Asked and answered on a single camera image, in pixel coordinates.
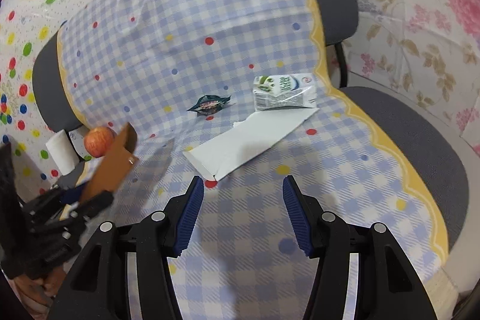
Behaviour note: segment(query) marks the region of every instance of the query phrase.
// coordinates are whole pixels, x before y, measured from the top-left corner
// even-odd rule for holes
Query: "blue and white gingham cloth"
[[[77,108],[92,126],[111,121],[119,130],[130,121],[139,134],[140,162],[103,218],[135,223],[183,194],[197,172],[182,152],[254,111],[256,75],[313,70],[313,25],[306,0],[95,0],[70,20],[60,37]],[[319,82],[316,114],[205,189],[188,249],[169,260],[184,319],[302,318],[317,260],[298,249],[282,199],[287,172],[348,223],[384,222],[422,280],[440,266],[429,212],[403,191],[399,163],[373,147],[367,125],[326,92]],[[232,104],[208,121],[186,112],[205,94],[231,95]],[[87,163],[86,178],[97,164]],[[345,319],[353,318],[355,292],[353,273]],[[140,319],[135,297],[130,308]]]

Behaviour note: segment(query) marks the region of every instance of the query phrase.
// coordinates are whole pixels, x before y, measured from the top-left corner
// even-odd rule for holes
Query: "white cylinder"
[[[55,133],[50,140],[46,142],[46,147],[62,175],[71,173],[80,162],[73,145],[71,145],[63,129]]]

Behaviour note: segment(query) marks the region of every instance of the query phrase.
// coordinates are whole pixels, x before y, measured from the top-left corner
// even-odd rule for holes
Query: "apple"
[[[110,128],[96,127],[83,138],[83,145],[94,158],[104,156],[113,144],[115,134]]]

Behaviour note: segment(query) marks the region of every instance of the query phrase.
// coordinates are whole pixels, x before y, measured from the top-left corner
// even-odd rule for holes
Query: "yellow scalloped border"
[[[332,86],[330,77],[328,76],[325,36],[323,34],[322,18],[320,16],[320,8],[318,7],[317,0],[307,0],[307,7],[314,18],[310,39],[318,48],[318,53],[320,55],[318,63],[314,69],[314,74],[324,83],[328,95],[339,98],[345,103],[346,115],[358,119],[368,126],[370,129],[372,145],[379,150],[391,154],[395,160],[397,160],[402,169],[403,190],[407,194],[419,199],[428,209],[432,223],[430,248],[439,256],[442,264],[445,264],[448,257],[448,235],[445,221],[443,220],[442,214],[440,213],[434,198],[431,196],[431,193],[428,191],[417,171],[387,134],[344,93]]]
[[[58,58],[58,69],[60,70],[60,79],[61,79],[61,84],[63,86],[63,91],[65,92],[65,96],[67,97],[67,101],[70,104],[71,109],[73,110],[75,117],[78,118],[78,120],[84,124],[88,129],[91,129],[92,127],[87,124],[87,118],[77,109],[77,106],[74,104],[74,99],[72,98],[70,94],[70,90],[67,88],[67,70],[65,69],[63,65],[63,43],[60,40],[60,35],[63,27],[61,27],[58,32],[57,32],[57,58]]]

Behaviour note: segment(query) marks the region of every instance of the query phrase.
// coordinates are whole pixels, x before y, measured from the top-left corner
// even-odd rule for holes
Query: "metal bolt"
[[[112,229],[112,227],[113,224],[110,221],[106,221],[102,225],[100,225],[100,231],[108,232],[110,229]]]
[[[375,231],[377,231],[379,234],[383,234],[387,231],[387,227],[382,223],[376,223],[373,227],[373,229],[375,229]]]
[[[162,211],[156,211],[154,214],[152,214],[153,221],[162,221],[164,218],[165,218],[165,213]]]
[[[335,220],[335,215],[332,212],[326,211],[324,214],[322,214],[322,219],[331,223]]]

